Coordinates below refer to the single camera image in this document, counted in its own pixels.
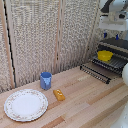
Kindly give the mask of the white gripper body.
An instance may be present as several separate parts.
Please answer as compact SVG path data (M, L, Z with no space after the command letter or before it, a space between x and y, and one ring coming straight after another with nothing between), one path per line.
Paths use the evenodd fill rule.
M101 15L99 21L101 29L127 31L128 30L128 15L117 13L115 16Z

